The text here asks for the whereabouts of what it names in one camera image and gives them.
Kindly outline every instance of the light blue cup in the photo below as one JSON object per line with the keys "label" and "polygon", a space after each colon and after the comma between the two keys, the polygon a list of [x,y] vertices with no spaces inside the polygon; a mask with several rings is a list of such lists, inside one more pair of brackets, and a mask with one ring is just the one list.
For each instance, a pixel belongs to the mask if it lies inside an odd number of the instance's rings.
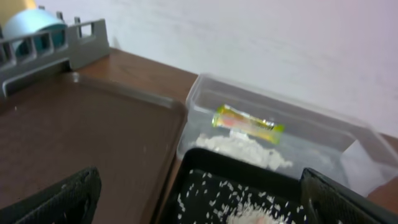
{"label": "light blue cup", "polygon": [[[61,30],[67,25],[59,18],[43,9],[27,9],[12,16],[3,28],[3,36],[12,39],[23,35],[34,34],[43,30]],[[65,36],[62,31],[51,34],[54,47],[57,48],[65,43]],[[43,52],[48,46],[48,41],[40,37],[34,38],[38,53]],[[23,40],[15,41],[12,46],[16,55],[24,55],[29,52],[28,45]]]}

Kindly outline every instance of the brown table surface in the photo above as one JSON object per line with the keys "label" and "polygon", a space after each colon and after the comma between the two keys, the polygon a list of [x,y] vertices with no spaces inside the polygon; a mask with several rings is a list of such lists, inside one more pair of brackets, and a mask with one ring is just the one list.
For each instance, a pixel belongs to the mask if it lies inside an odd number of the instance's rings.
{"label": "brown table surface", "polygon": [[[79,69],[77,72],[89,77],[121,82],[134,88],[175,98],[183,103],[197,78],[196,74],[116,49],[112,49],[110,56]],[[398,139],[384,134],[383,137],[395,149],[398,149]],[[173,184],[179,166],[180,161],[175,158],[171,167],[172,175],[167,184],[167,191]],[[368,199],[398,213],[398,178],[375,190]]]}

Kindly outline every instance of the plastic bin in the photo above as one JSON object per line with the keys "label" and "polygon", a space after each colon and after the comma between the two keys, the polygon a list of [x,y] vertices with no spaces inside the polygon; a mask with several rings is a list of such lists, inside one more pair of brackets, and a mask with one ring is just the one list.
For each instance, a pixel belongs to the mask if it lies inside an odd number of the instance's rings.
{"label": "plastic bin", "polygon": [[[285,125],[276,145],[249,136],[264,149],[275,149],[292,162],[292,166],[273,169],[276,172],[299,179],[303,168],[311,167],[363,196],[398,174],[398,154],[366,123],[274,93],[263,94],[250,86],[200,75],[187,97],[188,119],[178,145],[178,158],[194,147],[218,151],[217,146],[207,147],[198,139],[230,135],[229,129],[215,128],[211,123],[215,111],[227,104]],[[236,154],[220,153],[252,163]],[[269,169],[269,163],[252,164]]]}

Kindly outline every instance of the white wall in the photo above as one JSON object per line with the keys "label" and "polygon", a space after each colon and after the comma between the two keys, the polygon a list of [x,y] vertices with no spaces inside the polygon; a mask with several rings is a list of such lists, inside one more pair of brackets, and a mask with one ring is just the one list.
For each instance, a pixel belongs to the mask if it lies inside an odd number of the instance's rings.
{"label": "white wall", "polygon": [[396,0],[37,0],[105,18],[113,47],[348,114],[398,136]]}

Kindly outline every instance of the black container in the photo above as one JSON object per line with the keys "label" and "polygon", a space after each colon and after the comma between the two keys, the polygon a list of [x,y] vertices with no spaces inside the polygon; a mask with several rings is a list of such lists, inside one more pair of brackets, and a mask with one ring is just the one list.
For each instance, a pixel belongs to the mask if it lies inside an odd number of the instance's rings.
{"label": "black container", "polygon": [[[226,181],[230,185],[220,187]],[[191,149],[182,161],[160,223],[226,223],[235,211],[221,216],[217,211],[225,206],[236,208],[249,195],[252,205],[272,211],[273,217],[283,215],[287,223],[305,223],[305,212],[299,208],[300,189],[299,181],[290,177],[205,149]]]}

